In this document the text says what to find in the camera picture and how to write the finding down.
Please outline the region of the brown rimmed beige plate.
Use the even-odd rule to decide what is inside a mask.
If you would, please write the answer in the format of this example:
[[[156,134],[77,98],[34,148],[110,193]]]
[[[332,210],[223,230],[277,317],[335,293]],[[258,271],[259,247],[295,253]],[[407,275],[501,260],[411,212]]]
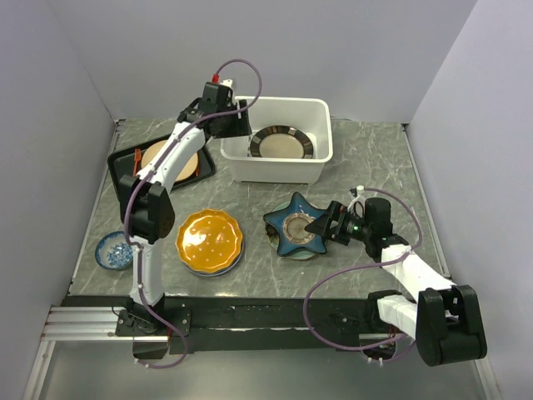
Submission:
[[[248,156],[253,158],[311,159],[313,155],[311,137],[295,127],[265,127],[249,140]]]

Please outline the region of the yellow polka dot plate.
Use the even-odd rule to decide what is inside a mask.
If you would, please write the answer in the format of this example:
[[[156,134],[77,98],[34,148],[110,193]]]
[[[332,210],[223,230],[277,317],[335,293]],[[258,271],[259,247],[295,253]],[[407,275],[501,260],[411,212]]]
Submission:
[[[176,248],[186,268],[200,276],[228,272],[244,252],[244,233],[237,220],[222,210],[191,214],[179,227]]]

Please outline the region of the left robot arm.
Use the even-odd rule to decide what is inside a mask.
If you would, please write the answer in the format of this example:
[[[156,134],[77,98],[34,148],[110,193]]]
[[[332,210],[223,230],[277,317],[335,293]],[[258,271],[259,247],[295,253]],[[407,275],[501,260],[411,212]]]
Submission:
[[[172,329],[164,310],[162,240],[171,232],[175,212],[170,199],[174,182],[192,155],[212,138],[251,133],[247,109],[237,100],[231,79],[214,77],[202,95],[183,109],[166,143],[134,176],[117,185],[124,235],[133,251],[133,284],[124,320],[153,335]]]

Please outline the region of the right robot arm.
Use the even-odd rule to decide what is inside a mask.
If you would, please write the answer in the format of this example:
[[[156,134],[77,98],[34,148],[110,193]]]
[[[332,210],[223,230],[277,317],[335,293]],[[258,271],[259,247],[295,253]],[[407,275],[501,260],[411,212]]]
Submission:
[[[487,343],[476,291],[442,277],[394,232],[391,204],[382,197],[368,198],[358,216],[337,201],[306,226],[321,238],[347,245],[364,244],[376,267],[390,273],[406,296],[374,292],[364,312],[366,325],[383,332],[390,325],[413,339],[421,359],[430,367],[482,359]]]

